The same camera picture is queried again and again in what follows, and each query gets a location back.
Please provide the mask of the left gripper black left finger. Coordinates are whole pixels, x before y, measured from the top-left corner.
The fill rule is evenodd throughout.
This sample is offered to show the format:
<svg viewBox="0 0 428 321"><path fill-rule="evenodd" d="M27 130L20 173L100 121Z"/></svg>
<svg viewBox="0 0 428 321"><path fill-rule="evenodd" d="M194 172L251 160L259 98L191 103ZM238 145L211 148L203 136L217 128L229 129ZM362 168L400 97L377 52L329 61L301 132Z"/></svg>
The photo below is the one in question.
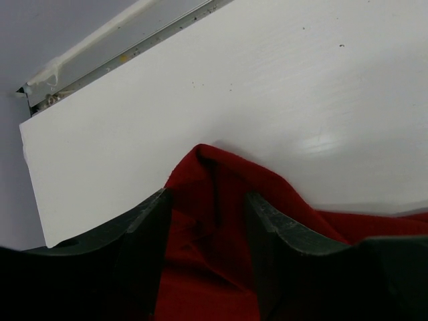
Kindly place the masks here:
<svg viewBox="0 0 428 321"><path fill-rule="evenodd" d="M161 189L52 248L2 248L1 319L152 320L171 198Z"/></svg>

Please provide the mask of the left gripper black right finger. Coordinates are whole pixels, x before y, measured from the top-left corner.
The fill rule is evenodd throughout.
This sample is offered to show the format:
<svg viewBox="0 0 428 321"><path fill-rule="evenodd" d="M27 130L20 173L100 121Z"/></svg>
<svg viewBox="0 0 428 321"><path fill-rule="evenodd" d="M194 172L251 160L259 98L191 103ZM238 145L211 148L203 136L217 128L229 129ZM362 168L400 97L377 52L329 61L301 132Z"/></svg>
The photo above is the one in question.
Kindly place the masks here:
<svg viewBox="0 0 428 321"><path fill-rule="evenodd" d="M262 320L426 320L427 237L347 245L245 196Z"/></svg>

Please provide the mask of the dark red t shirt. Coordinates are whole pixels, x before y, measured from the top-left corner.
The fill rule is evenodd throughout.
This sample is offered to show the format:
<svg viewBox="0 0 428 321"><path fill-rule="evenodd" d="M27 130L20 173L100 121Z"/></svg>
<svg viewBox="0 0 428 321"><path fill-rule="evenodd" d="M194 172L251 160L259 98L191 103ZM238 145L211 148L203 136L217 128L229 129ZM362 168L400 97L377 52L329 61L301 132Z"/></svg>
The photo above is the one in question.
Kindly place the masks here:
<svg viewBox="0 0 428 321"><path fill-rule="evenodd" d="M387 218L311 208L277 174L206 144L171 173L173 217L157 320L262 320L251 264L245 196L347 245L371 237L427 237L427 215Z"/></svg>

